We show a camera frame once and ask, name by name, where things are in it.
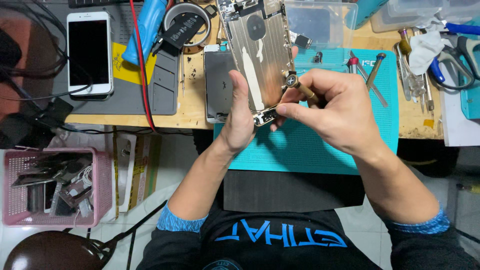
hand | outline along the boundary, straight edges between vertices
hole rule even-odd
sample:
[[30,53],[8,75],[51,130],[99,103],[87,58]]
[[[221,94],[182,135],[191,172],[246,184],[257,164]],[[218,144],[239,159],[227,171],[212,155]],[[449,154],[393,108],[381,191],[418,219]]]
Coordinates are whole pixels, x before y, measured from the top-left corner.
[[[297,56],[299,49],[292,47],[292,56]],[[252,111],[248,106],[248,83],[242,74],[236,70],[229,73],[233,85],[232,107],[227,121],[217,139],[222,141],[224,148],[232,154],[244,150],[255,137],[256,128],[253,123]]]
[[305,96],[289,88],[276,109],[284,117],[276,119],[270,127],[272,131],[285,122],[285,117],[292,118],[311,127],[334,148],[354,157],[363,157],[383,144],[370,96],[360,75],[312,69],[299,80],[328,103],[320,109],[318,104],[309,102],[306,108],[297,104],[305,100]]

pink plastic basket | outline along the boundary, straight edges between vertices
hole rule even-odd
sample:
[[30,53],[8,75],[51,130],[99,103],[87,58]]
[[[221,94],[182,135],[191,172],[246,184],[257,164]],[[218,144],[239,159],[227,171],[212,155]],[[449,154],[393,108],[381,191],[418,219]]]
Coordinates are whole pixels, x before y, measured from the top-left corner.
[[[50,152],[92,153],[93,155],[93,206],[94,213],[83,218],[81,215],[50,217],[47,213],[27,211],[27,188],[12,188],[17,173],[29,168],[24,161]],[[3,178],[3,224],[11,227],[83,227],[90,228],[112,207],[111,159],[106,152],[98,152],[92,147],[46,148],[41,152],[9,150],[5,152],[5,175]]]

cardboard box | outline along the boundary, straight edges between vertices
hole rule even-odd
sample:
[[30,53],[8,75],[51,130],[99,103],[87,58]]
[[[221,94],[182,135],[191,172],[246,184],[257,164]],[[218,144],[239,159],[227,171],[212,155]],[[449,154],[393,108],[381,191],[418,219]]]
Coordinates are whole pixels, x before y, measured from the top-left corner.
[[162,137],[118,134],[118,206],[125,213],[155,192]]

phone housing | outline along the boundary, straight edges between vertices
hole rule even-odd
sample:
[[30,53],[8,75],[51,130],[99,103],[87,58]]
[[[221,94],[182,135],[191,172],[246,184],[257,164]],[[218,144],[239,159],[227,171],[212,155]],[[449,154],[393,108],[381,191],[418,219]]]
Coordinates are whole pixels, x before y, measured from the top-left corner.
[[216,0],[232,56],[249,86],[255,125],[277,117],[276,105],[295,71],[283,0]]

forearm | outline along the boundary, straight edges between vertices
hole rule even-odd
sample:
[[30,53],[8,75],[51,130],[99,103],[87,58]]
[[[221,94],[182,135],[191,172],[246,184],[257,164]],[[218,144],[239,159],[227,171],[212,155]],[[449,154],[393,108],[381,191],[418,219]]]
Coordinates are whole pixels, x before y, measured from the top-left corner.
[[216,139],[193,163],[168,201],[168,208],[184,220],[204,218],[215,199],[218,187],[232,162],[234,153]]
[[425,222],[438,214],[435,196],[383,142],[370,153],[354,156],[354,161],[377,214],[404,224]]

